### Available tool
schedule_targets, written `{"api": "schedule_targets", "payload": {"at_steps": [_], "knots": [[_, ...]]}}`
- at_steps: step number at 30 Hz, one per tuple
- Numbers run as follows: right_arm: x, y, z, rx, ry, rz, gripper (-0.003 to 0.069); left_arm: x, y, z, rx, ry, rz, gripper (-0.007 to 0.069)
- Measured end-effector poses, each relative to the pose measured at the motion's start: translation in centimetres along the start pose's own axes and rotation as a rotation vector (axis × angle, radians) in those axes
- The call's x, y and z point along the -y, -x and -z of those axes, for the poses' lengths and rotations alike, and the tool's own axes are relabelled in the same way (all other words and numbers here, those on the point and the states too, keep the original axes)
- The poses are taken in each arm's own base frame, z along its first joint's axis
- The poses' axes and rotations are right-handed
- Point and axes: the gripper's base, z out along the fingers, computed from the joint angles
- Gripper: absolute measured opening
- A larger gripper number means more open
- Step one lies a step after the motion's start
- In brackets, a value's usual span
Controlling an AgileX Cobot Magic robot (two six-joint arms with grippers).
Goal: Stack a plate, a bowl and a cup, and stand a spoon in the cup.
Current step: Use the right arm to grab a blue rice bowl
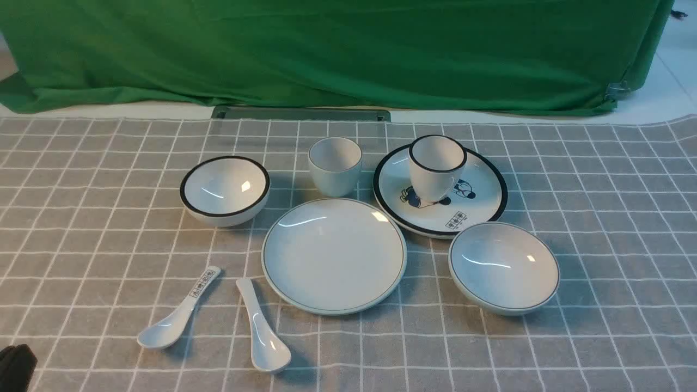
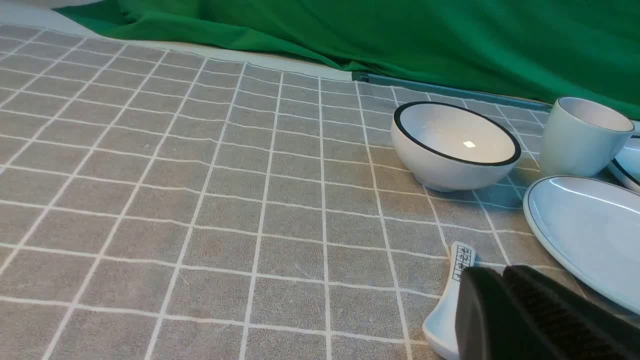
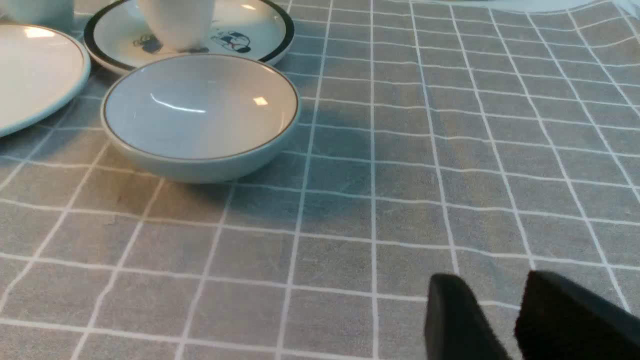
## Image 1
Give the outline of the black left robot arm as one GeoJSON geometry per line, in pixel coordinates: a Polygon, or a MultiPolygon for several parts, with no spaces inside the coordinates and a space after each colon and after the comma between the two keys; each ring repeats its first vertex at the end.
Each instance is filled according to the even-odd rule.
{"type": "Polygon", "coordinates": [[[26,344],[2,349],[1,391],[28,391],[37,362],[37,357],[26,344]]]}

